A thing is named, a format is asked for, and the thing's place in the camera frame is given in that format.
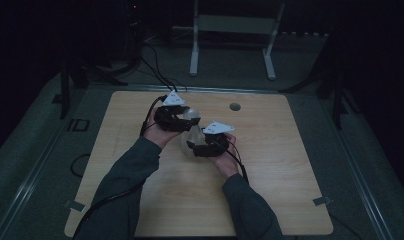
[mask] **black device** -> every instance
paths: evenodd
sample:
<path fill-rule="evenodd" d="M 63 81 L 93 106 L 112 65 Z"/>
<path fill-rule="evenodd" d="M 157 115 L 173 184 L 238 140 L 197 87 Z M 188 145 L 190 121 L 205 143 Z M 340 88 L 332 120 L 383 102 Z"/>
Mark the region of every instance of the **black device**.
<path fill-rule="evenodd" d="M 164 131 L 168 132 L 184 132 L 190 131 L 192 126 L 198 125 L 200 118 L 192 118 L 190 120 L 181 119 L 177 115 L 183 114 L 189 107 L 184 106 L 162 106 L 159 107 L 154 116 L 155 122 Z"/>
<path fill-rule="evenodd" d="M 196 145 L 187 141 L 187 146 L 193 150 L 195 157 L 218 157 L 229 147 L 229 141 L 224 133 L 205 134 L 206 145 Z"/>

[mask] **fabric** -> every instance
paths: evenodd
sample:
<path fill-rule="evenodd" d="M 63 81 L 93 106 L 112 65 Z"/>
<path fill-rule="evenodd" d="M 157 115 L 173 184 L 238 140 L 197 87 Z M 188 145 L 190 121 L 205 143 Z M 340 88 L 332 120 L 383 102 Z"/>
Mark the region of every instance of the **fabric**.
<path fill-rule="evenodd" d="M 158 145 L 141 137 L 121 156 L 100 183 L 92 205 L 136 186 L 137 190 L 97 209 L 75 239 L 134 239 L 142 194 L 138 185 L 159 168 L 160 153 Z M 223 192 L 238 239 L 283 239 L 274 212 L 241 175 L 228 178 Z"/>

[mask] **wooden table surface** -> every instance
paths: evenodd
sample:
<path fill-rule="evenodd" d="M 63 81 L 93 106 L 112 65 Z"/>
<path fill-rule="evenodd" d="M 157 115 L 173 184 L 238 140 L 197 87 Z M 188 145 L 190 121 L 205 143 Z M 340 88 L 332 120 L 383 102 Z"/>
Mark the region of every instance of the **wooden table surface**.
<path fill-rule="evenodd" d="M 103 176 L 136 141 L 152 102 L 168 92 L 115 92 L 102 122 L 75 201 L 88 206 Z M 200 112 L 200 126 L 218 121 L 236 128 L 236 147 L 250 185 L 276 213 L 285 235 L 330 234 L 326 206 L 287 99 L 281 95 L 179 93 Z M 231 103 L 241 110 L 232 111 Z M 161 153 L 160 167 L 144 185 L 136 236 L 234 236 L 224 179 L 205 158 L 182 153 L 180 136 Z M 72 236 L 84 212 L 71 210 Z"/>

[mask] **hand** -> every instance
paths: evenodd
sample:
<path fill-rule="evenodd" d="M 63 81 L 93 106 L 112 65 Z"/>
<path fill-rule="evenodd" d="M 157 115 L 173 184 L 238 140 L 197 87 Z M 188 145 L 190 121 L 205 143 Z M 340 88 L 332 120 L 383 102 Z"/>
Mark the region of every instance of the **hand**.
<path fill-rule="evenodd" d="M 235 136 L 229 133 L 225 133 L 225 135 L 233 145 L 236 143 Z M 236 152 L 232 144 L 229 144 L 228 151 L 233 155 L 236 155 Z M 237 166 L 236 160 L 232 156 L 230 156 L 228 152 L 224 152 L 221 156 L 218 157 L 210 157 L 209 159 L 214 163 L 220 174 L 225 179 L 229 178 L 230 176 L 236 173 L 239 173 L 239 168 Z"/>
<path fill-rule="evenodd" d="M 180 135 L 180 132 L 167 132 L 162 130 L 162 128 L 159 127 L 159 125 L 156 124 L 155 120 L 153 119 L 156 109 L 157 108 L 152 109 L 152 112 L 150 113 L 143 136 L 163 149 L 171 139 Z"/>

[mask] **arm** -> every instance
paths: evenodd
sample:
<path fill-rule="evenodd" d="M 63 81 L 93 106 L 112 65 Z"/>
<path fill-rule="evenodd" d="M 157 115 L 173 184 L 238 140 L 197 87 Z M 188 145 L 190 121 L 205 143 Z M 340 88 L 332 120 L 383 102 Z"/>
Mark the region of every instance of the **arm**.
<path fill-rule="evenodd" d="M 152 111 L 143 137 L 112 166 L 100 183 L 92 206 L 135 188 L 130 194 L 102 205 L 85 221 L 76 239 L 134 239 L 139 219 L 143 181 L 159 167 L 159 154 L 179 133 L 164 132 L 154 124 Z"/>
<path fill-rule="evenodd" d="M 236 138 L 227 134 L 230 142 Z M 228 149 L 234 154 L 232 145 Z M 220 174 L 226 178 L 223 193 L 229 204 L 231 218 L 238 239 L 283 239 L 277 217 L 268 203 L 239 174 L 237 163 L 228 153 L 210 158 Z"/>

